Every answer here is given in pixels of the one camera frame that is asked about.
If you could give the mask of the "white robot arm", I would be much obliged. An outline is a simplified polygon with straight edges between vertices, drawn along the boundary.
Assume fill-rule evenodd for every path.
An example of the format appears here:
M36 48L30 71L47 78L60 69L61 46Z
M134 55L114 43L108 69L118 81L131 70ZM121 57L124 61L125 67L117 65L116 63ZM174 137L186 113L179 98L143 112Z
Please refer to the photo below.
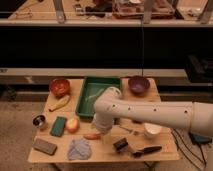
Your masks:
M115 118L126 118L213 138L211 103L128 101L109 87L95 101L94 112L93 124L102 134L112 129Z

